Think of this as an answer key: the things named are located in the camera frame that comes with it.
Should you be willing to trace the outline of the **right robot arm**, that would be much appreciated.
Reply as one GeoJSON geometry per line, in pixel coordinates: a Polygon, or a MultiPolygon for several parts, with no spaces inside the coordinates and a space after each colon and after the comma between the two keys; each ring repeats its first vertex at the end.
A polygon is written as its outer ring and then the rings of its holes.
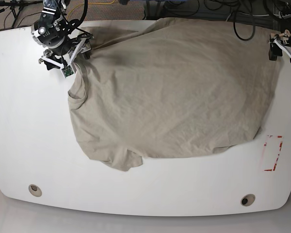
{"type": "Polygon", "coordinates": [[[90,58],[93,38],[91,33],[79,28],[86,17],[88,1],[84,1],[81,18],[71,21],[65,16],[69,3],[68,0],[44,0],[40,19],[31,26],[32,38],[46,49],[38,63],[44,64],[47,70],[59,69],[65,78],[76,73],[74,60],[79,54],[90,58]]]}

